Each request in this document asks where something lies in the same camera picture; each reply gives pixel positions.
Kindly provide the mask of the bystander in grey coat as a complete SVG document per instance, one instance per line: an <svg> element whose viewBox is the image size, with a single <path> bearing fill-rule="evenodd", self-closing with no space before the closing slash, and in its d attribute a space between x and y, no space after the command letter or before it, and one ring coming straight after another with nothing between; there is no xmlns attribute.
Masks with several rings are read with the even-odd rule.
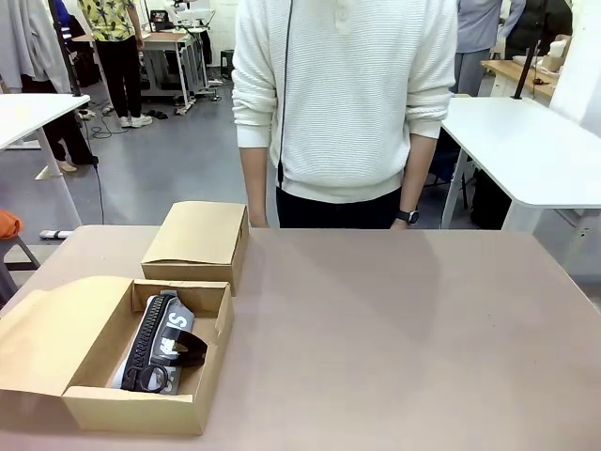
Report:
<svg viewBox="0 0 601 451"><path fill-rule="evenodd" d="M0 81L9 93L72 93L47 0L0 0ZM72 112L43 130L62 171L98 162Z"/></svg>

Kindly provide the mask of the white table with rounded corner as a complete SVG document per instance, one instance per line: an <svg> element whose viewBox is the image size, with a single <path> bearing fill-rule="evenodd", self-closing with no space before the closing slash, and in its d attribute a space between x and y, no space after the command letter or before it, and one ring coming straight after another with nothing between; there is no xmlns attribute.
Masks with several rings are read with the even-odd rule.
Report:
<svg viewBox="0 0 601 451"><path fill-rule="evenodd" d="M455 96L442 128L460 152L441 228L452 221L473 161L511 199L502 230L532 234L546 210L574 226L559 259L573 274L588 235L601 229L601 138L535 101L508 97Z"/></svg>

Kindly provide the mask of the orange cloth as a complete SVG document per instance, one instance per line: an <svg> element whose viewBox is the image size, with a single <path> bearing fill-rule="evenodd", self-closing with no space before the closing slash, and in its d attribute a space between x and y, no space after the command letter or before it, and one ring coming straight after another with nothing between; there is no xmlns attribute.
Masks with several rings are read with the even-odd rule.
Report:
<svg viewBox="0 0 601 451"><path fill-rule="evenodd" d="M10 240L23 229L22 221L13 213L0 209L0 240Z"/></svg>

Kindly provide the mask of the bystander in yellow patterned shirt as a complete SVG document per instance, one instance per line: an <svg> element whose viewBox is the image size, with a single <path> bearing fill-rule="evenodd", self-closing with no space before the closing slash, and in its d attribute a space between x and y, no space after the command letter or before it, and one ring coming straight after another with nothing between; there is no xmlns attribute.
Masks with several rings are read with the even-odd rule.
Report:
<svg viewBox="0 0 601 451"><path fill-rule="evenodd" d="M123 128L142 128L139 54L144 41L134 0L77 0L102 65L117 118Z"/></svg>

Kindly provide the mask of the bystander in black jacket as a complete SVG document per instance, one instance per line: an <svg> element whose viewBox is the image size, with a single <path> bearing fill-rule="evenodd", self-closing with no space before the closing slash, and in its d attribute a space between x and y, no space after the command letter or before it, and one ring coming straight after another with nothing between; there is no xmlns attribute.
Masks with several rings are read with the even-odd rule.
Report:
<svg viewBox="0 0 601 451"><path fill-rule="evenodd" d="M542 20L542 5L543 0L526 0L520 17L505 39L506 60L526 55L535 42L538 43L538 55L544 56L558 35L572 35L571 7L564 0L547 0L545 19Z"/></svg>

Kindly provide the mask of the white board panel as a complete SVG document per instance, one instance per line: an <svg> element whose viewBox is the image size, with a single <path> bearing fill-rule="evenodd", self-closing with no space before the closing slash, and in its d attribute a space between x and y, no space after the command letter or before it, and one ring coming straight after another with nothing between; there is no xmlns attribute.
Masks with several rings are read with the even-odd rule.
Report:
<svg viewBox="0 0 601 451"><path fill-rule="evenodd" d="M573 1L573 36L549 108L601 137L601 0Z"/></svg>

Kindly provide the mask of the closed cardboard box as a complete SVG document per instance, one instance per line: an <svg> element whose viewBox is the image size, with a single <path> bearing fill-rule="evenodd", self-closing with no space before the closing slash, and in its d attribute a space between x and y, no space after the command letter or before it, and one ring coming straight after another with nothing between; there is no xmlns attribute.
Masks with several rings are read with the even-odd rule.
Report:
<svg viewBox="0 0 601 451"><path fill-rule="evenodd" d="M142 271L151 280L225 282L237 295L249 236L243 204L177 202L148 247Z"/></svg>

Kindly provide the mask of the person's white knit sweater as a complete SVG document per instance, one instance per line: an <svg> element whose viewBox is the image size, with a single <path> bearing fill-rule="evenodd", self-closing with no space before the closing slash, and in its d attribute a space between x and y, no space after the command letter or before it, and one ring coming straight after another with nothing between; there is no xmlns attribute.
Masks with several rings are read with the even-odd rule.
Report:
<svg viewBox="0 0 601 451"><path fill-rule="evenodd" d="M282 188L328 203L395 191L454 82L456 0L239 0L233 113Z"/></svg>

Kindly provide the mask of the person's left forearm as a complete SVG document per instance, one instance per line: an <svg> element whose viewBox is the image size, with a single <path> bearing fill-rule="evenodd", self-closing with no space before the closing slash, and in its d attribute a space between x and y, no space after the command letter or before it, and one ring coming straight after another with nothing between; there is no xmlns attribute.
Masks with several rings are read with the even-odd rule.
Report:
<svg viewBox="0 0 601 451"><path fill-rule="evenodd" d="M408 160L401 185L399 209L411 212L417 209L428 171L436 150L437 140L412 134Z"/></svg>

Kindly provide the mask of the white table with slanted leg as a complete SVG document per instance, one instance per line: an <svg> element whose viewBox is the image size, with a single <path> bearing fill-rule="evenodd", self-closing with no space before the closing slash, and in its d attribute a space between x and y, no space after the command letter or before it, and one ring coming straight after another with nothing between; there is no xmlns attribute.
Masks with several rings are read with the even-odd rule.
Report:
<svg viewBox="0 0 601 451"><path fill-rule="evenodd" d="M30 134L39 142L51 181L58 195L59 211L65 214L68 230L82 225L68 185L52 153L43 126L61 116L74 112L88 103L88 95L72 94L1 94L0 95L0 152Z"/></svg>

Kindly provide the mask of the person's black trousers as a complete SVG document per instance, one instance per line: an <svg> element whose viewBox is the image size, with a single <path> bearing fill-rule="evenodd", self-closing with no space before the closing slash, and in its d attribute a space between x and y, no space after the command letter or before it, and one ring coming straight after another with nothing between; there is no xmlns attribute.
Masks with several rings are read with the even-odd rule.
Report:
<svg viewBox="0 0 601 451"><path fill-rule="evenodd" d="M399 210L401 189L378 198L334 204L310 200L276 189L280 228L390 229Z"/></svg>

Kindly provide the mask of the grey pouch with black zipper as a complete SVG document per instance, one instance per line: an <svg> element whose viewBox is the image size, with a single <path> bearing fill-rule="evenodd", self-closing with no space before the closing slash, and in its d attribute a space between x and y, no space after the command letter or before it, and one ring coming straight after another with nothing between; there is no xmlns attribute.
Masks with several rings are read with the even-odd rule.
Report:
<svg viewBox="0 0 601 451"><path fill-rule="evenodd" d="M194 315L172 289L151 295L128 351L111 386L131 392L174 396L182 369L174 364L180 356L174 331L189 333Z"/></svg>

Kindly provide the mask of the person's right forearm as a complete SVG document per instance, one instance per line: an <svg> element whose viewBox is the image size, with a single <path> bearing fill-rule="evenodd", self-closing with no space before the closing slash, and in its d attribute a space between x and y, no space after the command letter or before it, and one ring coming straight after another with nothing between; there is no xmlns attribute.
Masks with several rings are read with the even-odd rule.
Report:
<svg viewBox="0 0 601 451"><path fill-rule="evenodd" d="M267 216L267 149L240 148L239 154L247 194L249 219L251 214Z"/></svg>

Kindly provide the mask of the wooden top workbench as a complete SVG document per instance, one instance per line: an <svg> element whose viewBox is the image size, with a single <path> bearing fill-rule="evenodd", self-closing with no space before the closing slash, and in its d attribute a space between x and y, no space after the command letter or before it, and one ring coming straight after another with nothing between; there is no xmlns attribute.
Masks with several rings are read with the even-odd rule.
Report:
<svg viewBox="0 0 601 451"><path fill-rule="evenodd" d="M523 66L509 60L486 60L481 66L494 75L491 97L511 97L515 94ZM520 96L536 101L550 101L559 77L538 68L528 70Z"/></svg>

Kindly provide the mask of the bystander in grey shirt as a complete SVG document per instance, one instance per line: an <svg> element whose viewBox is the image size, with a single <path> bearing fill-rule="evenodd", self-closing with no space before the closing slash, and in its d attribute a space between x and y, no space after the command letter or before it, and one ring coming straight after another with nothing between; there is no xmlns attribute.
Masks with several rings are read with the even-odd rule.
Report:
<svg viewBox="0 0 601 451"><path fill-rule="evenodd" d="M510 0L501 28L503 0L457 0L458 34L455 53L455 94L476 97L484 76L481 62L499 39L505 39L524 11L526 0Z"/></svg>

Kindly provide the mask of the grey frame table, brown top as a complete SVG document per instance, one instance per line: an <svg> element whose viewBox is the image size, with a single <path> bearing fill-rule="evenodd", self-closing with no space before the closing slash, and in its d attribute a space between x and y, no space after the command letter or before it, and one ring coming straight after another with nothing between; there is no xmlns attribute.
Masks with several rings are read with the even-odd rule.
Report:
<svg viewBox="0 0 601 451"><path fill-rule="evenodd" d="M196 97L215 94L210 89L201 41L191 34L161 32L144 35L142 96L175 101L175 114L185 115Z"/></svg>

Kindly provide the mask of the black stand pole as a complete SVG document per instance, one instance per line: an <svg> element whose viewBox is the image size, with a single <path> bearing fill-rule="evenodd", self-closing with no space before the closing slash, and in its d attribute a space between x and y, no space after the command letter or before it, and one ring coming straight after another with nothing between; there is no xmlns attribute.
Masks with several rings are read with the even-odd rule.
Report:
<svg viewBox="0 0 601 451"><path fill-rule="evenodd" d="M69 57L69 50L66 46L65 40L64 40L64 36L63 36L63 32L62 32L62 26L58 17L58 13L57 13L57 9L56 9L56 5L54 0L47 0L48 6L50 8L51 11L51 15L53 18L53 27L54 27L54 32L56 34L57 37L57 41L61 50L61 54L62 54L62 58L69 76L69 83L70 83L70 87L71 87L71 92L73 93L74 96L76 97L81 97L82 96L82 92L81 89L78 85L78 82L76 80L76 76L75 76L75 72L73 70L73 66L71 65L71 61L70 61L70 57Z"/></svg>
<svg viewBox="0 0 601 451"><path fill-rule="evenodd" d="M528 49L528 52L526 54L526 59L525 59L522 71L520 73L520 77L518 79L514 95L512 96L512 98L514 100L521 99L521 94L522 94L524 85L526 84L526 79L527 79L528 73L532 67L532 60L537 56L538 44L539 44L539 41L535 40L533 42L533 44L531 45L531 47Z"/></svg>

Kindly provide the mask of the open cardboard box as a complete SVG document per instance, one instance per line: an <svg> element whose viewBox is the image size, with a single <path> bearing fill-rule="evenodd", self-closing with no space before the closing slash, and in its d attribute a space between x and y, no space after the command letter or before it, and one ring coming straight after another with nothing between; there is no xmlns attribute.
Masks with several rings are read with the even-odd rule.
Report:
<svg viewBox="0 0 601 451"><path fill-rule="evenodd" d="M152 295L170 291L193 314L183 350L207 344L202 365L184 369L174 395L114 388ZM83 430L149 435L204 432L234 318L224 282L93 276L33 291L0 319L0 393L59 398Z"/></svg>

